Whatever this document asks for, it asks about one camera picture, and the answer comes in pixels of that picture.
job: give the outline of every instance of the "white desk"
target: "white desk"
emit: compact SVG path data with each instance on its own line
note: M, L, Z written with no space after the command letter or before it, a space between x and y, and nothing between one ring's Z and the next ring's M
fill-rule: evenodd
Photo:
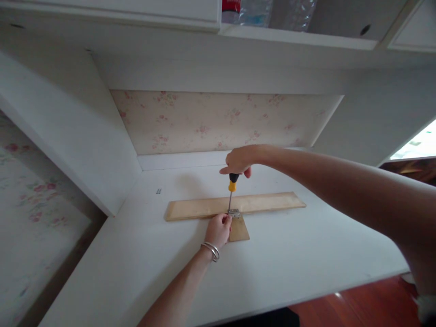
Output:
M143 172L40 326L136 326L197 251L208 223L166 222L168 202L228 196L221 167ZM391 240L270 168L254 166L251 179L238 180L236 195L286 191L307 207L245 216L251 239L226 245L210 265L188 326L269 311L408 270Z

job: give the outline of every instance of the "plastic bottle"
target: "plastic bottle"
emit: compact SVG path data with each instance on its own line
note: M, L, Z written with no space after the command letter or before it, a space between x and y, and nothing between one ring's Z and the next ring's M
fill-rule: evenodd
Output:
M241 0L223 0L223 12L221 22L228 24L239 24L239 12L241 11Z
M284 30L306 32L312 19L317 0L290 0Z
M268 27L273 0L241 0L240 25Z

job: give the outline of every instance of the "red wooden floor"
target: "red wooden floor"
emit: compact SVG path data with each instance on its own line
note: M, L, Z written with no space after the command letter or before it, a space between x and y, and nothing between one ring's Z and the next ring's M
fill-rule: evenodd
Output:
M289 307L301 327L420 327L413 285L384 279Z

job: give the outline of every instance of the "hand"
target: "hand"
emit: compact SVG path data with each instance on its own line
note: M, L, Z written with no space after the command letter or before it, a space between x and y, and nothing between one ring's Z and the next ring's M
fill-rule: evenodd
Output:
M223 175L230 173L244 173L245 177L251 177L251 165L255 163L255 155L258 145L247 145L233 149L226 157L227 167L219 172Z
M232 217L228 214L220 213L216 215L209 222L204 241L215 245L219 250L227 243L231 223Z

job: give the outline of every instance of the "silver bracelet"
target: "silver bracelet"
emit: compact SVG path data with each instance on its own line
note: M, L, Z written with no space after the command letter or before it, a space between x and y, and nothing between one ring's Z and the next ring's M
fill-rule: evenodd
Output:
M213 254L212 260L213 260L213 262L217 262L219 259L219 251L218 251L217 247L209 242L201 243L201 245L207 247L209 250L212 251L212 254Z

